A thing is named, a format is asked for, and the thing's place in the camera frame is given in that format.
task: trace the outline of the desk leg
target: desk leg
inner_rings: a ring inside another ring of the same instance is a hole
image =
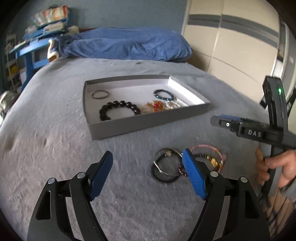
[[[25,65],[26,65],[26,81],[22,85],[21,92],[24,90],[24,88],[26,87],[26,85],[29,83],[29,81],[34,75],[32,53],[25,54]]]

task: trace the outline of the gray bedspread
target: gray bedspread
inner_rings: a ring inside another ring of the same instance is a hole
[[[170,74],[211,101],[200,116],[99,141],[91,141],[82,107],[86,80],[136,74]],[[212,127],[212,115],[267,120],[267,113],[230,86],[187,63],[62,58],[39,70],[0,128],[0,208],[26,240],[36,201],[50,177],[71,179],[106,150],[114,164],[92,207],[109,240],[187,240],[204,202],[185,177],[161,184],[150,174],[155,152],[210,144],[226,153],[221,174],[255,182],[257,143]],[[81,234],[68,200],[77,238]]]

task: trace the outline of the blue-gray wall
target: blue-gray wall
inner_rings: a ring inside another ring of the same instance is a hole
[[[158,26],[181,32],[187,0],[30,0],[9,29],[22,40],[30,17],[53,4],[71,9],[69,26],[79,28]]]

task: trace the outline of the screw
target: screw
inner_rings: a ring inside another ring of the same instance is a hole
[[[52,178],[50,178],[48,180],[48,184],[53,184],[54,182],[55,182],[55,178],[54,177],[52,177]]]
[[[246,183],[246,182],[248,182],[248,179],[247,179],[246,177],[241,177],[241,181],[242,181],[243,183]]]
[[[218,176],[218,173],[215,172],[215,171],[212,171],[212,172],[210,172],[210,175],[211,175],[212,177],[217,177],[217,176]]]
[[[85,177],[85,173],[84,172],[80,172],[77,174],[78,178],[84,178]]]

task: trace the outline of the shelving unit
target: shelving unit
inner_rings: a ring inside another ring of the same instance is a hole
[[[17,64],[17,60],[15,59],[14,52],[9,53],[11,49],[16,45],[16,34],[10,34],[6,36],[6,47],[5,47],[5,55],[6,55],[6,75],[8,81],[9,90],[16,92],[17,88],[21,86],[20,81],[20,71]]]

